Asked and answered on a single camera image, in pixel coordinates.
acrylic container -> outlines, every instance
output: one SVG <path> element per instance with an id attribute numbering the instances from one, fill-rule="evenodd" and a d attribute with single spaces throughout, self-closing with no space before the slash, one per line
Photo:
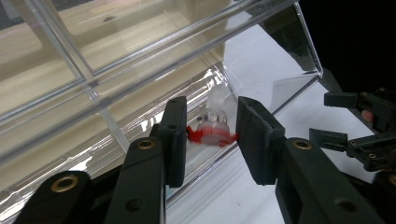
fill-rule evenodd
<path id="1" fill-rule="evenodd" d="M 0 2 L 0 223 L 56 173 L 122 164 L 173 97 L 187 96 L 196 127 L 224 87 L 233 132 L 238 95 L 276 114 L 321 77 L 293 0 Z M 188 142 L 168 206 L 236 150 Z"/>

brass screw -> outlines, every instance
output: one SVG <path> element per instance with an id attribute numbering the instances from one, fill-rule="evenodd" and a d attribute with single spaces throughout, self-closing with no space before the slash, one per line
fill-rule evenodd
<path id="1" fill-rule="evenodd" d="M 312 145 L 310 143 L 301 140 L 294 141 L 293 145 L 302 150 L 308 150 L 312 148 Z"/>
<path id="2" fill-rule="evenodd" d="M 78 177 L 76 175 L 65 175 L 53 182 L 50 189 L 54 192 L 62 193 L 72 189 L 77 183 Z"/>
<path id="3" fill-rule="evenodd" d="M 137 144 L 140 149 L 151 149 L 155 146 L 155 143 L 151 140 L 143 140 Z"/>

screw hole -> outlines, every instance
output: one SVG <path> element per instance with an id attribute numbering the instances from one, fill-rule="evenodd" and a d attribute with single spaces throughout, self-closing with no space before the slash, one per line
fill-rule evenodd
<path id="1" fill-rule="evenodd" d="M 125 209 L 128 212 L 133 213 L 139 211 L 142 208 L 142 206 L 143 206 L 142 199 L 132 199 L 125 204 Z"/>
<path id="2" fill-rule="evenodd" d="M 76 175 L 66 175 L 56 180 L 51 185 L 51 190 L 57 193 L 68 191 L 78 184 L 78 177 Z"/>
<path id="3" fill-rule="evenodd" d="M 346 198 L 336 198 L 334 202 L 347 212 L 353 213 L 358 210 L 356 205 Z"/>

black mechanical part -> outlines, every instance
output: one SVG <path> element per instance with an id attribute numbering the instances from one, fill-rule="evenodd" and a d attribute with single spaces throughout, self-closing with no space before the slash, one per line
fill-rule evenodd
<path id="1" fill-rule="evenodd" d="M 90 176 L 81 171 L 53 175 L 37 189 L 14 223 L 86 223 L 93 202 L 91 186 Z"/>
<path id="2" fill-rule="evenodd" d="M 187 98 L 180 96 L 166 104 L 163 119 L 150 136 L 161 139 L 165 158 L 165 183 L 170 188 L 183 185 L 186 166 Z"/>
<path id="3" fill-rule="evenodd" d="M 387 223 L 396 220 L 396 172 L 385 171 L 375 175 L 370 200 L 378 214 Z"/>
<path id="4" fill-rule="evenodd" d="M 396 101 L 394 91 L 380 88 L 376 93 L 361 94 L 328 92 L 324 95 L 327 106 L 357 108 L 374 114 L 373 129 L 380 132 L 396 131 Z"/>
<path id="5" fill-rule="evenodd" d="M 253 179 L 263 185 L 277 180 L 276 197 L 286 223 L 384 223 L 319 147 L 301 138 L 286 139 L 259 102 L 239 98 L 236 127 Z"/>
<path id="6" fill-rule="evenodd" d="M 132 142 L 114 189 L 105 223 L 164 223 L 165 176 L 162 142 Z"/>
<path id="7" fill-rule="evenodd" d="M 319 147 L 343 152 L 347 147 L 347 134 L 309 129 L 309 140 Z"/>
<path id="8" fill-rule="evenodd" d="M 320 147 L 345 151 L 363 163 L 367 171 L 396 169 L 396 93 L 379 88 L 375 93 L 333 93 L 324 95 L 324 104 L 368 110 L 374 115 L 373 129 L 378 134 L 347 141 L 345 133 L 311 129 L 309 139 Z"/>
<path id="9" fill-rule="evenodd" d="M 54 175 L 15 223 L 164 223 L 165 184 L 181 186 L 184 179 L 186 126 L 186 97 L 170 100 L 162 122 L 151 137 L 130 145 L 123 165 L 93 181 L 80 171 Z M 53 192 L 50 186 L 58 179 L 59 192 Z"/>
<path id="10" fill-rule="evenodd" d="M 396 168 L 396 133 L 379 133 L 347 141 L 346 133 L 309 130 L 309 139 L 319 147 L 345 151 L 356 158 L 366 171 Z"/>
<path id="11" fill-rule="evenodd" d="M 299 195 L 294 206 L 281 207 L 282 214 L 288 209 L 288 214 L 294 214 L 290 223 L 384 223 L 323 151 L 309 141 L 288 139 L 283 148 L 282 165 L 291 185 L 282 186 L 285 177 L 280 176 L 282 184 L 276 188 L 295 188 L 295 191 L 278 189 L 276 197 L 294 202 L 296 196 L 290 194 Z"/>
<path id="12" fill-rule="evenodd" d="M 237 143 L 253 179 L 259 185 L 276 182 L 277 150 L 285 140 L 285 128 L 258 101 L 238 98 Z"/>

clear plastic box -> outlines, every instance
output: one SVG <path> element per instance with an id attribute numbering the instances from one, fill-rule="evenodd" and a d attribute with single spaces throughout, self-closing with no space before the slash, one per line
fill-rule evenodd
<path id="1" fill-rule="evenodd" d="M 122 164 L 175 96 L 191 126 L 217 85 L 231 130 L 238 95 L 281 111 L 322 71 L 295 2 L 1 0 L 0 223 L 51 175 Z M 188 143 L 168 206 L 236 150 Z"/>

